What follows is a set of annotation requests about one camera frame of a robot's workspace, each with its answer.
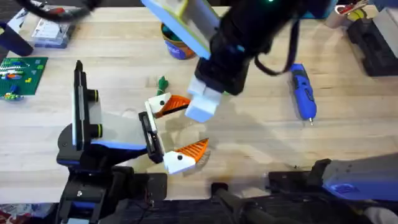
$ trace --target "blue screwdriver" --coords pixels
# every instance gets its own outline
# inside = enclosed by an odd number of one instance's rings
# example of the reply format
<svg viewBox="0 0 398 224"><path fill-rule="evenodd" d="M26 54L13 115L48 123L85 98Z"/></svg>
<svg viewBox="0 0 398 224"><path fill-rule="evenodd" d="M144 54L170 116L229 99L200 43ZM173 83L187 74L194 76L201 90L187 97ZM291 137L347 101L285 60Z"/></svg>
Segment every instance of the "blue screwdriver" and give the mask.
<svg viewBox="0 0 398 224"><path fill-rule="evenodd" d="M313 119L317 115L317 105L313 97L313 91L308 79L308 75L302 64L293 64L293 85L294 96L296 98L298 111L304 120L311 122L313 126Z"/></svg>

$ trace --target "yellow ring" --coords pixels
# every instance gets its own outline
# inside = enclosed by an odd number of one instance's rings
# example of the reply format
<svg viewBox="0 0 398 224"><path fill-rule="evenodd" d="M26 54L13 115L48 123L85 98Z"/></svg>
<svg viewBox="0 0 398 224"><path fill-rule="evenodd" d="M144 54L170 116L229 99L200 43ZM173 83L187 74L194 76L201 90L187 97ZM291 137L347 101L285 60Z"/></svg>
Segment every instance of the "yellow ring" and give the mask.
<svg viewBox="0 0 398 224"><path fill-rule="evenodd" d="M101 138L102 137L102 129L101 129L101 125L100 124L97 124L98 125L98 137L99 138Z"/></svg>

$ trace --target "black cable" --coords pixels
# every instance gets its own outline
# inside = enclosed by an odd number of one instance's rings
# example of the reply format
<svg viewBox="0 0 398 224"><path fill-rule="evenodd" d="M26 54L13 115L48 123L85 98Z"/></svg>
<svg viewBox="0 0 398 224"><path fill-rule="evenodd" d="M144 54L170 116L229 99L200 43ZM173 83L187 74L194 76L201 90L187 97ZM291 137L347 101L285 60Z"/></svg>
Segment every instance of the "black cable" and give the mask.
<svg viewBox="0 0 398 224"><path fill-rule="evenodd" d="M144 219L145 213L146 213L148 210L149 210L149 208L145 209L145 210L142 212L141 217L140 217L140 219L138 219L138 221L136 222L136 224L140 224L140 222Z"/></svg>
<svg viewBox="0 0 398 224"><path fill-rule="evenodd" d="M267 68L265 65L263 65L259 61L259 55L256 55L254 57L254 64L256 64L257 68L271 76L280 75L282 73L289 71L292 68L294 60L296 58L297 46L299 43L299 33L300 33L300 20L298 19L293 23L292 30L290 31L289 52L288 52L288 56L287 56L286 65L285 65L285 68L283 69L283 71L275 72L275 71Z"/></svg>
<svg viewBox="0 0 398 224"><path fill-rule="evenodd" d="M102 0L85 0L83 2L84 5L83 8L72 9L69 10L68 13L55 14L47 12L44 9L36 6L30 0L15 0L15 1L18 2L18 4L24 7L27 11L35 14L36 16L39 16L41 18L53 22L73 22L82 19L87 15L89 15L90 12L93 11L95 8L97 8L102 2Z"/></svg>

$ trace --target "paper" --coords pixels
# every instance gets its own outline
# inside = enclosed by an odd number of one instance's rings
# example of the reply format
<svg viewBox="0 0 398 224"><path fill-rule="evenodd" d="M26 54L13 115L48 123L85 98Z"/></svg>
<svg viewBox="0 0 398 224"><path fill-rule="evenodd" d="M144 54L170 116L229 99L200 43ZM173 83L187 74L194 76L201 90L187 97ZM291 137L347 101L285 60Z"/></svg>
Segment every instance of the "paper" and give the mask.
<svg viewBox="0 0 398 224"><path fill-rule="evenodd" d="M35 38L56 38L61 31L60 25L47 21L45 19L40 19L35 31L33 31L32 37Z"/></svg>

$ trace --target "wooden tabletop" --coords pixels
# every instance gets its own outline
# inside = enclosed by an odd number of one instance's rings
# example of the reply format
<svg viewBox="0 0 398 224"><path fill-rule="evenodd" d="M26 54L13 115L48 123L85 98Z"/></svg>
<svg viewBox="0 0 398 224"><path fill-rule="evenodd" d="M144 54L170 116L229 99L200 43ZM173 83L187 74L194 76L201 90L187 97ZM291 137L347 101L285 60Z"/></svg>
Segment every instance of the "wooden tabletop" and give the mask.
<svg viewBox="0 0 398 224"><path fill-rule="evenodd" d="M226 8L216 10L222 14ZM28 16L20 31L24 38L37 20ZM286 28L261 60L282 68L288 41ZM120 116L144 111L162 75L170 82L168 91L188 96L198 61L169 55L160 22L146 8L98 9L78 25L67 49L35 49L32 56L49 57L36 95L0 101L0 203L59 201L68 171L55 161L57 138L71 121L77 60L89 88L99 90L103 111ZM224 97L207 123L183 112L157 121L168 150L210 139L196 169L169 176L168 199L208 198L216 181L229 183L238 195L264 195L264 177L272 170L309 170L319 159L398 152L398 78L366 76L343 32L316 20L302 22L297 62L305 65L318 105L313 127L297 115L291 74L270 77L254 65L244 91ZM126 164L139 172L164 172L163 164L147 156Z"/></svg>

